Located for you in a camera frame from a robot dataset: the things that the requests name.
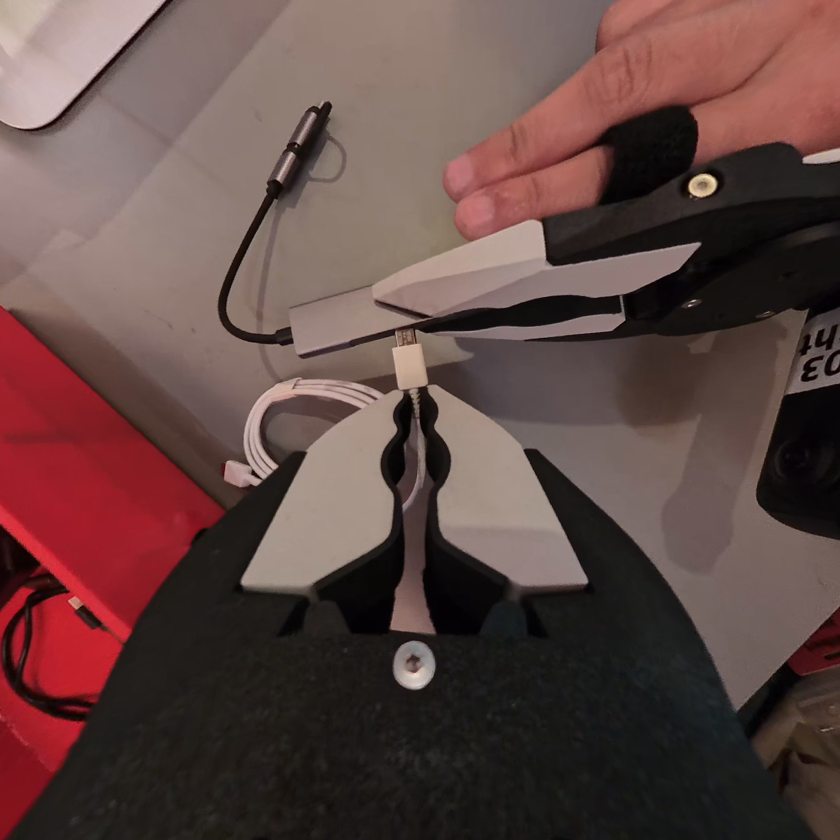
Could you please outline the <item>white stand with wooden board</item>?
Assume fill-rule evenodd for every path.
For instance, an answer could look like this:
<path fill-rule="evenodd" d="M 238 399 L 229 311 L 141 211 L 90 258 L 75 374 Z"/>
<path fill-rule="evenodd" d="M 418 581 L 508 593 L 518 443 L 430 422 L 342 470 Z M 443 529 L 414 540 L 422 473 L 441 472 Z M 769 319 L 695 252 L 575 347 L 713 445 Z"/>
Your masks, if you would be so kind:
<path fill-rule="evenodd" d="M 166 5 L 2 1 L 2 123 L 31 131 L 57 121 Z"/>

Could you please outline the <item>grey desk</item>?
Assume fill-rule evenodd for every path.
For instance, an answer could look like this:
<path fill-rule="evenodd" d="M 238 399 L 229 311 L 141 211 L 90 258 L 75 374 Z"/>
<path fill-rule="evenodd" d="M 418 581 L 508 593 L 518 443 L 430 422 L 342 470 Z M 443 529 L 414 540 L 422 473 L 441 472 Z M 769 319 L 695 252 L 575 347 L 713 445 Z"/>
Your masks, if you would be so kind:
<path fill-rule="evenodd" d="M 86 97 L 2 127 L 2 306 L 225 506 L 247 414 L 299 375 L 393 387 L 391 339 L 300 360 L 217 295 L 302 112 L 334 141 L 261 229 L 232 319 L 287 324 L 460 243 L 442 170 L 583 64 L 605 2 L 175 2 Z M 432 383 L 646 552 L 742 706 L 838 607 L 838 543 L 755 487 L 800 313 L 699 339 L 423 341 Z"/>

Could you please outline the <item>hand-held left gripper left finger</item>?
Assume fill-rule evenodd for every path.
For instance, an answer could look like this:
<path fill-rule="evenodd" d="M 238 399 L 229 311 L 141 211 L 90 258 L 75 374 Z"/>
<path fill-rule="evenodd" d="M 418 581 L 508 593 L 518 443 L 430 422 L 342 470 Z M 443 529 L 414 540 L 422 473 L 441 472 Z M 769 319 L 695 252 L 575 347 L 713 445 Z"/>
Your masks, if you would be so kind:
<path fill-rule="evenodd" d="M 333 602 L 352 632 L 385 633 L 404 572 L 404 393 L 348 416 L 303 456 L 240 585 Z"/>

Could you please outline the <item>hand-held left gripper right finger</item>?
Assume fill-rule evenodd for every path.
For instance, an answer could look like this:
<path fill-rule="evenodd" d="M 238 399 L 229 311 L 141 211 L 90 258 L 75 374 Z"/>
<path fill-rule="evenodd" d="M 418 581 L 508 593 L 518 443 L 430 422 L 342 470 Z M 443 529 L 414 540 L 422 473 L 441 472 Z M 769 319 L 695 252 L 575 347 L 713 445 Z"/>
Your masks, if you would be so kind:
<path fill-rule="evenodd" d="M 421 395 L 430 491 L 423 587 L 438 634 L 476 634 L 499 603 L 580 592 L 587 576 L 529 455 L 441 387 Z"/>

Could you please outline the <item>red plastic bin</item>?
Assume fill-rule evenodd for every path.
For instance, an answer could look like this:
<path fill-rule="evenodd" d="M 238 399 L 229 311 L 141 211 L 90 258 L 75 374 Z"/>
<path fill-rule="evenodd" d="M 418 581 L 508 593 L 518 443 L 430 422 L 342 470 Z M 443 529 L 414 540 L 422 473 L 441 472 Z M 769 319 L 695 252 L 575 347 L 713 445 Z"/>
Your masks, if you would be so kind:
<path fill-rule="evenodd" d="M 95 700 L 153 593 L 223 512 L 2 310 L 2 535 L 68 589 L 33 611 L 30 686 Z"/>

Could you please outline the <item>person's right hand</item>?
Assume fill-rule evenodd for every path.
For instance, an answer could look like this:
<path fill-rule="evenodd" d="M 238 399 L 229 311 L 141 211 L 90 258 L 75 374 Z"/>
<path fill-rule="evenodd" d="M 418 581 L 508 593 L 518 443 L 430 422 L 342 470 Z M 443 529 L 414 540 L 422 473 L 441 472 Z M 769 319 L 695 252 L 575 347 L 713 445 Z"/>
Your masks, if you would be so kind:
<path fill-rule="evenodd" d="M 839 2 L 617 2 L 594 56 L 505 129 L 450 162 L 455 225 L 482 238 L 601 198 L 614 125 L 668 106 L 698 124 L 695 164 L 784 142 L 839 145 Z"/>

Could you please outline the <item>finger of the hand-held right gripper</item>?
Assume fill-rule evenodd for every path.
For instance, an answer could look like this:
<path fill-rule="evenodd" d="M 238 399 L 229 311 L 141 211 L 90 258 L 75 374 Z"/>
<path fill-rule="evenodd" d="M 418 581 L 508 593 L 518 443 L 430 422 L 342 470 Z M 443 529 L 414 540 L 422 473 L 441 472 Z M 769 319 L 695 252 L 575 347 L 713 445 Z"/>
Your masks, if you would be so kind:
<path fill-rule="evenodd" d="M 418 328 L 452 338 L 530 341 L 610 333 L 624 322 L 621 296 L 556 296 L 508 308 L 457 312 L 422 322 Z"/>
<path fill-rule="evenodd" d="M 528 221 L 404 268 L 373 285 L 383 306 L 430 319 L 552 297 L 622 296 L 676 272 L 699 242 L 563 266 L 547 257 L 543 225 Z"/>

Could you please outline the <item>person's beige jacket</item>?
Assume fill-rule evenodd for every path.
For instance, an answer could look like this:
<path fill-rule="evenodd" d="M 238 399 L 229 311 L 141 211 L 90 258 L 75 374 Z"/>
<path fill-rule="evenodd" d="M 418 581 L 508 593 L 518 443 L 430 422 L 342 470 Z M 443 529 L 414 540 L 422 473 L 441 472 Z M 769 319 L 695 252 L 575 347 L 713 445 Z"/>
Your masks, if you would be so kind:
<path fill-rule="evenodd" d="M 751 738 L 782 801 L 821 839 L 839 838 L 839 675 L 797 683 Z"/>

